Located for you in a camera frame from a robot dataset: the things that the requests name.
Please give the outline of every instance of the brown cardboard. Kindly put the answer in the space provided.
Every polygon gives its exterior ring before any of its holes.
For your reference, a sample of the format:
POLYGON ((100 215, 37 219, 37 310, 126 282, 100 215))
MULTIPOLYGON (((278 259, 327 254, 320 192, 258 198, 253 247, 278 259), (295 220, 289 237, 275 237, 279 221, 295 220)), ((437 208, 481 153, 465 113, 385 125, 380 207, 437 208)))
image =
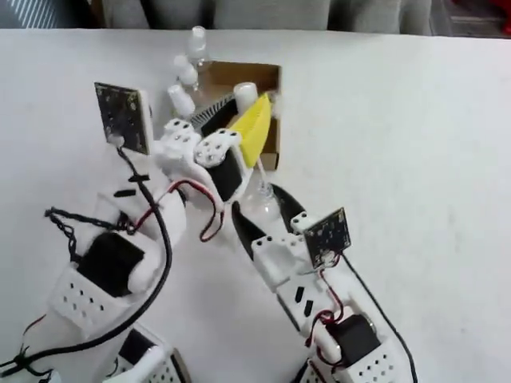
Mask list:
MULTIPOLYGON (((214 61, 208 71, 201 74, 200 83, 208 98, 220 98, 232 92, 240 82, 254 82, 259 94, 280 91, 280 71, 278 65, 214 61)), ((280 121, 271 118, 270 130, 264 145, 261 161, 266 170, 276 170, 279 166, 280 121)))

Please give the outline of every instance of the white surface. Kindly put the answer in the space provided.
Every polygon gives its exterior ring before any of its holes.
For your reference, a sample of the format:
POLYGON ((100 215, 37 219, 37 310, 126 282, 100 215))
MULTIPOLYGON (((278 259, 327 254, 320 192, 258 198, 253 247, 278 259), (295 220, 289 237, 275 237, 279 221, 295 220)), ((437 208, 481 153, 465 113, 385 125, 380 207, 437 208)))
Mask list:
MULTIPOLYGON (((44 209, 92 210, 104 141, 93 82, 147 89, 162 127, 168 60, 187 36, 0 31, 2 360, 69 257, 44 209)), ((219 31, 208 44, 216 59, 283 66, 272 179, 319 216, 346 208, 347 255, 420 382, 507 381, 511 43, 219 31)), ((176 247, 144 324, 180 349, 196 382, 289 381, 302 340, 246 255, 201 244, 198 231, 176 247)))

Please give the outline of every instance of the black cable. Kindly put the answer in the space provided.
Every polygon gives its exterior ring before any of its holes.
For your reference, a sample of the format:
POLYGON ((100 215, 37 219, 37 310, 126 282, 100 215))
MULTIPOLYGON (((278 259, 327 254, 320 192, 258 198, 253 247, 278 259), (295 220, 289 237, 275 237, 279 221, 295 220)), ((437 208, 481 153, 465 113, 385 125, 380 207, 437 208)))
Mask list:
POLYGON ((140 175, 138 174, 137 170, 135 169, 133 163, 131 160, 126 156, 126 154, 123 152, 122 148, 119 148, 117 150, 119 156, 126 162, 126 164, 130 167, 130 169, 133 172, 133 175, 135 176, 137 180, 138 187, 140 188, 142 194, 144 195, 145 199, 149 203, 149 206, 153 209, 153 213, 156 217, 156 221, 158 222, 158 226, 161 230, 161 235, 163 238, 163 244, 165 248, 165 264, 163 273, 161 275, 160 280, 158 281, 156 287, 154 288, 151 295, 147 298, 147 300, 142 304, 142 306, 128 319, 126 319, 124 322, 122 322, 119 326, 114 328, 113 330, 110 330, 108 333, 101 335, 99 338, 93 339, 91 341, 87 341, 84 343, 80 343, 78 345, 71 345, 66 347, 57 347, 54 349, 46 349, 43 351, 39 351, 38 353, 34 353, 28 357, 23 357, 21 360, 17 362, 17 365, 15 367, 12 367, 8 369, 7 371, 4 371, 0 374, 0 377, 9 377, 15 373, 18 373, 22 371, 24 368, 26 368, 28 365, 44 358, 44 357, 51 357, 53 355, 60 355, 64 353, 76 353, 78 351, 84 351, 86 349, 92 349, 93 347, 96 347, 97 345, 102 345, 103 343, 106 343, 112 339, 114 339, 117 335, 122 334, 124 331, 126 331, 133 323, 137 321, 138 318, 142 316, 145 311, 153 304, 156 297, 160 293, 161 289, 163 288, 168 273, 170 272, 170 268, 172 266, 172 247, 170 244, 170 238, 168 237, 167 227, 165 226, 165 221, 161 215, 160 209, 156 205, 156 202, 154 201, 153 196, 151 195, 151 192, 147 189, 147 187, 143 184, 143 181, 140 178, 140 175))
POLYGON ((70 255, 70 261, 71 262, 80 262, 80 256, 77 254, 77 239, 74 234, 74 227, 63 223, 61 219, 58 218, 58 216, 67 218, 67 219, 73 219, 78 222, 82 223, 90 223, 96 227, 102 227, 106 230, 111 231, 126 231, 128 234, 134 234, 135 229, 131 223, 128 221, 122 221, 119 223, 110 223, 107 221, 103 221, 101 219, 97 218, 91 218, 87 217, 85 215, 76 214, 76 213, 69 213, 68 211, 57 209, 55 207, 51 207, 50 209, 45 211, 45 217, 50 218, 50 221, 55 223, 57 225, 58 230, 62 231, 64 235, 68 239, 68 250, 70 255))
POLYGON ((113 362, 113 364, 115 365, 113 367, 113 371, 111 373, 109 373, 106 377, 112 377, 119 369, 119 358, 118 357, 115 358, 115 361, 113 362))
POLYGON ((358 274, 357 270, 355 270, 353 265, 351 265, 348 258, 344 255, 344 253, 341 253, 341 256, 343 257, 344 262, 346 262, 347 266, 350 268, 351 272, 355 275, 355 277, 358 279, 358 281, 360 282, 360 284, 362 285, 364 290, 367 292, 367 294, 369 295, 369 298, 373 301, 374 305, 376 306, 376 308, 378 309, 380 314, 383 316, 383 319, 385 319, 386 324, 389 325, 390 329, 392 330, 392 332, 394 333, 396 338, 401 343, 402 348, 405 350, 406 356, 408 357, 408 360, 410 361, 410 371, 412 373, 412 379, 413 379, 414 383, 418 383, 417 372, 415 371, 414 357, 412 356, 412 353, 410 352, 410 349, 408 348, 408 345, 406 344, 405 340, 403 339, 401 334, 398 332, 398 330, 395 328, 395 326, 392 324, 390 319, 386 316, 382 307, 380 306, 380 304, 378 303, 378 301, 376 300, 374 295, 370 292, 369 288, 367 287, 366 283, 363 281, 362 277, 358 274))

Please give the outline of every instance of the black circuit board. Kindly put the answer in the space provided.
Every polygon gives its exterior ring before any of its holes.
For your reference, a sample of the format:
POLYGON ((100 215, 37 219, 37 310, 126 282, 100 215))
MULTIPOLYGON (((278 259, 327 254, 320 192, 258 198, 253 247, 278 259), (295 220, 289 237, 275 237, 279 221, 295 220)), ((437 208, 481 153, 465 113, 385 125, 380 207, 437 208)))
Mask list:
POLYGON ((122 136, 124 147, 149 154, 141 94, 136 89, 95 82, 105 137, 122 136))
POLYGON ((314 268, 324 264, 325 255, 341 254, 351 245, 344 207, 306 229, 303 237, 314 268))

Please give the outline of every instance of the yellow object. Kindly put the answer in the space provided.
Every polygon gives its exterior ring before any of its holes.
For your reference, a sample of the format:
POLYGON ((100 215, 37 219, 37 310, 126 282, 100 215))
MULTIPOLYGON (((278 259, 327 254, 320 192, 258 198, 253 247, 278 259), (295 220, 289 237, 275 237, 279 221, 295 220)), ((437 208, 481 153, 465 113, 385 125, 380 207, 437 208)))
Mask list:
POLYGON ((240 149, 248 168, 256 165, 263 151, 270 130, 270 121, 271 103, 265 93, 230 127, 242 137, 240 149))

